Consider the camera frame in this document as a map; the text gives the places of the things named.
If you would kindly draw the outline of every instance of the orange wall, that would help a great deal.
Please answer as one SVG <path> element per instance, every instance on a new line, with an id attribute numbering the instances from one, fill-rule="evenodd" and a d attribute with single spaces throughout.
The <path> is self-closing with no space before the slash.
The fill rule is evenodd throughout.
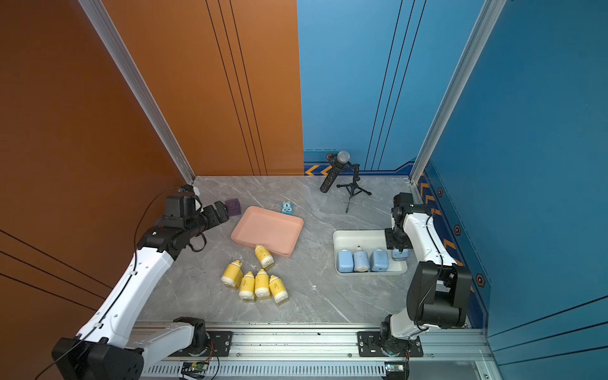
<path id="1" fill-rule="evenodd" d="M 0 229 L 51 256 L 0 232 L 0 367 L 32 379 L 124 271 L 148 202 L 183 179 L 76 0 L 5 2 L 0 33 Z"/>
<path id="2" fill-rule="evenodd" d="M 302 173 L 295 0 L 103 3 L 196 174 Z"/>

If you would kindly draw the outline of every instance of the black microphone handle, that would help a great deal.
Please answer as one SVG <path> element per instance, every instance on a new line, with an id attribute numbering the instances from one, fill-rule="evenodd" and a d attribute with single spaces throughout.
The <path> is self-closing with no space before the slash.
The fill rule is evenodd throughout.
<path id="1" fill-rule="evenodd" d="M 325 177 L 325 180 L 321 185 L 320 189 L 322 193 L 326 193 L 329 191 L 331 185 L 333 185 L 334 181 L 338 177 L 338 174 L 340 174 L 340 170 L 336 167 L 332 167 L 330 173 L 327 175 L 327 177 Z"/>

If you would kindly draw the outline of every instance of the white tray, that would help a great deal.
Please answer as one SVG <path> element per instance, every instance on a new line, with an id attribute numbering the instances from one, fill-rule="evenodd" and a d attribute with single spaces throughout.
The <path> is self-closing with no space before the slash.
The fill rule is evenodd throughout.
<path id="1" fill-rule="evenodd" d="M 357 246 L 361 246 L 367 255 L 371 255 L 376 249 L 382 249 L 389 254 L 389 268 L 386 272 L 352 272 L 341 273 L 338 271 L 338 252 L 342 249 L 348 249 L 351 252 L 357 251 Z M 341 276 L 391 276 L 402 274 L 407 270 L 407 264 L 404 261 L 395 261 L 386 249 L 386 239 L 384 238 L 384 230 L 357 230 L 357 231 L 335 231 L 334 232 L 334 256 L 336 272 Z"/>

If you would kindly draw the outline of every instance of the small blue figurine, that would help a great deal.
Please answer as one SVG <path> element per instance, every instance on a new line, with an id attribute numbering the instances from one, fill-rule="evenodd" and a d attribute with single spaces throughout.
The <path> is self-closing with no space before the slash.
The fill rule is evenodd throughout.
<path id="1" fill-rule="evenodd" d="M 294 205 L 290 201 L 285 201 L 281 205 L 281 212 L 287 215 L 294 214 Z"/>

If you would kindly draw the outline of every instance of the gray marble surface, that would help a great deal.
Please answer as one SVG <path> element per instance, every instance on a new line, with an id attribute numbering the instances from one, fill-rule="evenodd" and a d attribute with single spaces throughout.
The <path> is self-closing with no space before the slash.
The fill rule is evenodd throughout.
<path id="1" fill-rule="evenodd" d="M 238 198 L 243 212 L 249 206 L 280 211 L 284 200 L 294 204 L 294 216 L 304 226 L 291 258 L 275 257 L 270 274 L 279 276 L 289 299 L 243 301 L 219 278 L 226 266 L 239 259 L 243 272 L 260 269 L 254 250 L 235 243 L 230 234 L 240 220 L 235 216 L 205 235 L 200 253 L 186 248 L 161 278 L 139 319 L 167 320 L 181 316 L 209 322 L 380 323 L 405 307 L 407 288 L 416 268 L 413 255 L 406 273 L 394 276 L 338 275 L 334 263 L 336 230 L 373 230 L 390 227 L 392 198 L 409 192 L 406 177 L 362 176 L 359 185 L 372 192 L 353 198 L 345 213 L 348 193 L 333 186 L 319 191 L 320 176 L 200 177 L 195 185 L 203 204 Z M 338 177 L 335 184 L 352 177 Z"/>

